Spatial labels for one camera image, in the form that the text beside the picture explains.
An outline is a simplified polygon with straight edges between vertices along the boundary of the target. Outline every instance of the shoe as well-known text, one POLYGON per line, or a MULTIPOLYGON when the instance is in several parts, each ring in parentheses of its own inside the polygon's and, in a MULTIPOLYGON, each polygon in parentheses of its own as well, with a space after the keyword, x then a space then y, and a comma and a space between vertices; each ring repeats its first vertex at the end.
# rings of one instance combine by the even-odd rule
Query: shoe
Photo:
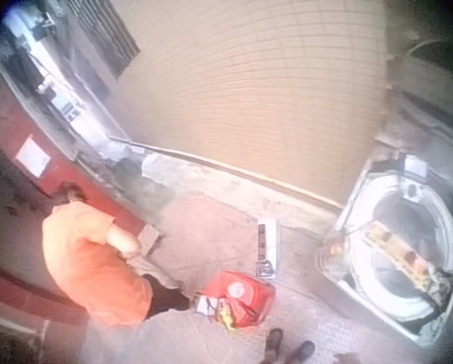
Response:
POLYGON ((316 350, 316 345, 312 341, 303 342, 297 349, 292 351, 286 360, 286 364, 301 364, 309 359, 316 350))
POLYGON ((284 331, 280 328, 270 330, 265 341, 265 359, 263 362, 275 362, 279 359, 280 343, 284 337, 284 331))

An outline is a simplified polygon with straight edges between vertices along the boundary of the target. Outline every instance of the vent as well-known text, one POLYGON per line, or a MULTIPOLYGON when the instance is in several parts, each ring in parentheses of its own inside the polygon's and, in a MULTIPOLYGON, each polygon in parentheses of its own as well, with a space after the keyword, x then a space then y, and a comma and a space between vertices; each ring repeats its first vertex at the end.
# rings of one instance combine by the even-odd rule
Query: vent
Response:
POLYGON ((77 17, 105 63, 119 77, 139 54, 139 47, 109 0, 69 0, 68 7, 77 17))

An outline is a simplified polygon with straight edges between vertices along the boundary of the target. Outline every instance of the red container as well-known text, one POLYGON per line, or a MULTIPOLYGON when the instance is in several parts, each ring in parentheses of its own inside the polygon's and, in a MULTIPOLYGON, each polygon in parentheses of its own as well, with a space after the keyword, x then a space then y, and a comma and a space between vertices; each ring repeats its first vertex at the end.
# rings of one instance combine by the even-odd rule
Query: red container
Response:
POLYGON ((230 305, 236 328, 259 325, 267 315, 275 287, 236 271, 217 273, 202 291, 208 297, 224 298, 230 305))

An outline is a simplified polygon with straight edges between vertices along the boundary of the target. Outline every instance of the orange shirt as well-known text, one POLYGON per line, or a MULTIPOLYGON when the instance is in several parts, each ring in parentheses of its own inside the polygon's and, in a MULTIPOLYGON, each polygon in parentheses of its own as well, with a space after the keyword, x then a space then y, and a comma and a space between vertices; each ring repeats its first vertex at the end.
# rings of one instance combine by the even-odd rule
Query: orange shirt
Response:
POLYGON ((151 285, 107 243, 114 218, 83 202, 55 207, 43 222, 43 252, 57 285, 89 314, 109 325, 141 323, 151 285))

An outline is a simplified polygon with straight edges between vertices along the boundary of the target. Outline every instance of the man in orange shirt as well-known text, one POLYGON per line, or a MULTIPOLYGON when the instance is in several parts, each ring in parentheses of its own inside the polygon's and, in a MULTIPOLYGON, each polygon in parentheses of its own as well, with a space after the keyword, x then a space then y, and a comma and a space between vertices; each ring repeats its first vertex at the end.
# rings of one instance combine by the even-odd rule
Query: man in orange shirt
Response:
POLYGON ((57 285, 89 314, 109 325, 138 325, 169 309, 187 310, 189 299, 151 275, 134 274, 125 259, 140 242, 114 217, 86 204, 83 190, 63 182, 53 212, 43 222, 43 252, 57 285))

